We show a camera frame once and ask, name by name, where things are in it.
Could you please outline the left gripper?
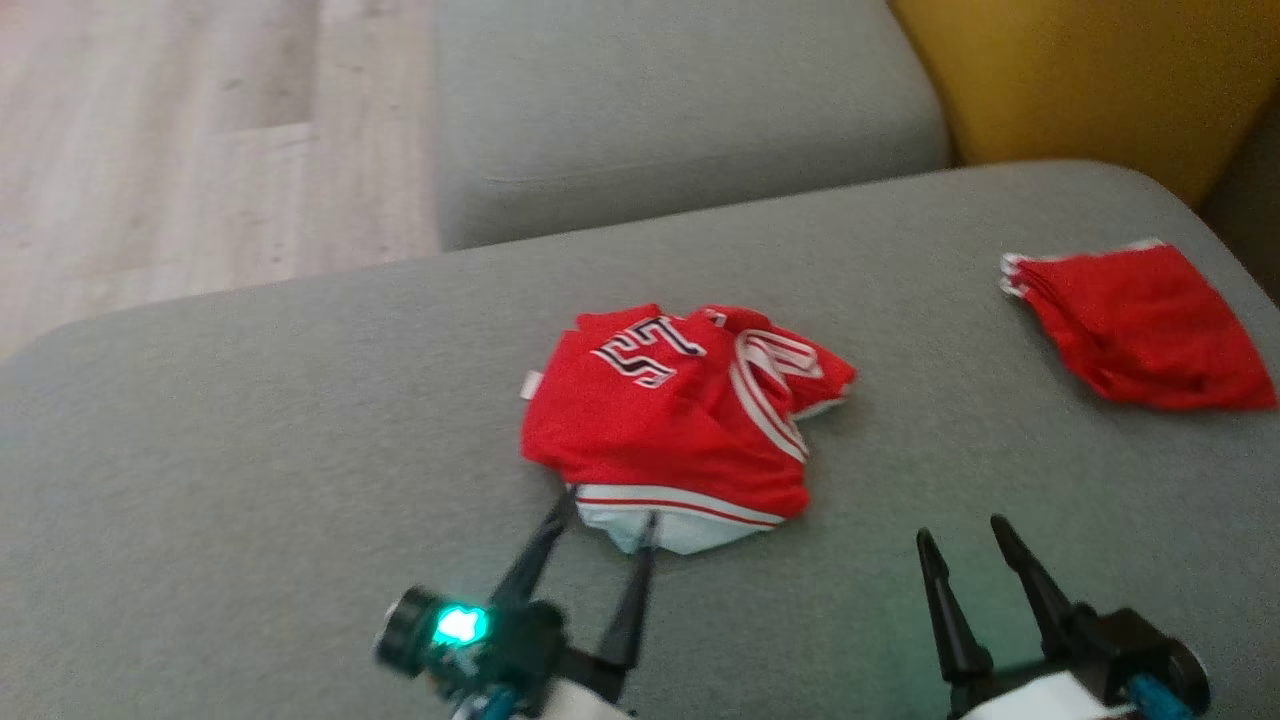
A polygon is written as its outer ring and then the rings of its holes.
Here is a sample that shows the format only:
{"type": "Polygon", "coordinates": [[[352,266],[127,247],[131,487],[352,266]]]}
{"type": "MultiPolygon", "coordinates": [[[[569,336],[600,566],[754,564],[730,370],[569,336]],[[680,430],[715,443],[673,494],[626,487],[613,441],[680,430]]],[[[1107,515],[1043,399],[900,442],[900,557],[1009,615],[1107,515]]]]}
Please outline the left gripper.
{"type": "Polygon", "coordinates": [[[637,720],[620,707],[637,665],[659,550],[659,516],[649,512],[627,585],[596,656],[570,644],[553,603],[532,601],[550,555],[576,515],[579,488],[566,486],[488,606],[407,589],[374,643],[381,667],[422,678],[448,707],[447,720],[637,720]]]}

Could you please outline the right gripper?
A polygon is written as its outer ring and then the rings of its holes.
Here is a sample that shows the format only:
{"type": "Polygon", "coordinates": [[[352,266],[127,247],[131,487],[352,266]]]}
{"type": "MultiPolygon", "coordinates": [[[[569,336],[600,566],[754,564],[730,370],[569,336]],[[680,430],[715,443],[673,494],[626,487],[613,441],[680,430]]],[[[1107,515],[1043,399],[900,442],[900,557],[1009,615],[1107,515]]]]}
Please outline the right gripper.
{"type": "Polygon", "coordinates": [[[1019,577],[1046,659],[995,670],[950,584],[927,528],[916,532],[947,720],[1199,720],[1212,689],[1206,666],[1180,639],[1133,609],[1098,615],[1060,589],[1012,524],[989,518],[1001,555],[1019,577]]]}

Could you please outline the red basketball jersey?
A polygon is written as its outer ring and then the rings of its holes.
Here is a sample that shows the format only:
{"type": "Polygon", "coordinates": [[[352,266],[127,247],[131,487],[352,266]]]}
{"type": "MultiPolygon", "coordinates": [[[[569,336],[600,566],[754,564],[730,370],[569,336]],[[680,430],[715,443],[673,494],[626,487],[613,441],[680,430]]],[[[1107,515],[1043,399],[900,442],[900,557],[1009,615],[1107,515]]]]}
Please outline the red basketball jersey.
{"type": "Polygon", "coordinates": [[[654,521],[663,550],[700,553],[805,511],[799,423],[845,401],[856,378],[748,307],[588,313],[525,378],[521,452],[622,551],[654,521]]]}

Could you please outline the red shorts with white stripe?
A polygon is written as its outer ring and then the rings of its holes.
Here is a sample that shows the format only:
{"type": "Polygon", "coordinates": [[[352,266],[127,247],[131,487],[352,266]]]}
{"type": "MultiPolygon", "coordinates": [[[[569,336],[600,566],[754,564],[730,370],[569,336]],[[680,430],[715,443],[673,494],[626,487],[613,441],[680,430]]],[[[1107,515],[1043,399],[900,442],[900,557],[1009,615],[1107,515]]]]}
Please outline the red shorts with white stripe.
{"type": "Polygon", "coordinates": [[[1001,290],[1036,314],[1066,369],[1102,398],[1164,411],[1271,411],[1280,397],[1224,297],[1174,246],[1006,252],[1001,290]]]}

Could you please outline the grey sofa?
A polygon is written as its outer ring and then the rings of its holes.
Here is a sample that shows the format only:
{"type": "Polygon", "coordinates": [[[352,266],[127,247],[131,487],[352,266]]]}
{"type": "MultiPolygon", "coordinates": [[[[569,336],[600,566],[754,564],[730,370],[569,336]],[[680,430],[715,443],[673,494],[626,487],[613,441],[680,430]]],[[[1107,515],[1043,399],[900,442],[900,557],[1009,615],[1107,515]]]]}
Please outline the grey sofa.
{"type": "Polygon", "coordinates": [[[1097,398],[998,288],[1004,252],[1158,238],[1280,387],[1280,307],[1169,191],[1088,161],[861,184],[137,307],[0,363],[0,720],[426,720],[372,643],[408,587],[483,598],[556,496],[525,374],[580,313],[756,309],[846,357],[810,509],[659,562],[640,720],[948,708],[915,534],[996,661],[1036,624],[989,516],[1075,600],[1280,720],[1280,413],[1097,398]]]}

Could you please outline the grey sofa cushion with seam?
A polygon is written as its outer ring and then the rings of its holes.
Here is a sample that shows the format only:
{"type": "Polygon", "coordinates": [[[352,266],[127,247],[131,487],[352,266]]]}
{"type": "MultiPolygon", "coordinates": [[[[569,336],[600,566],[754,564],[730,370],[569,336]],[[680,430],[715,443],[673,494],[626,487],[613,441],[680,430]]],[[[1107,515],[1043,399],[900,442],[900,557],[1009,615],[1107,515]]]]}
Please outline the grey sofa cushion with seam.
{"type": "Polygon", "coordinates": [[[947,167],[887,0],[436,0],[440,246],[947,167]]]}

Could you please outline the yellow cushion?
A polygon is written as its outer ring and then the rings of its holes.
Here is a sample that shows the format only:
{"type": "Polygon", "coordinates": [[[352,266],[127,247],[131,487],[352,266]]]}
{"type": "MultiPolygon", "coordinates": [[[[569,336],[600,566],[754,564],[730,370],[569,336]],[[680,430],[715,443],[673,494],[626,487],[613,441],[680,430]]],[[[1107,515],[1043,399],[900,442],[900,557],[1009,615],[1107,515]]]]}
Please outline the yellow cushion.
{"type": "Polygon", "coordinates": [[[1105,161],[1201,205],[1280,87],[1280,0],[890,0],[963,165],[1105,161]]]}

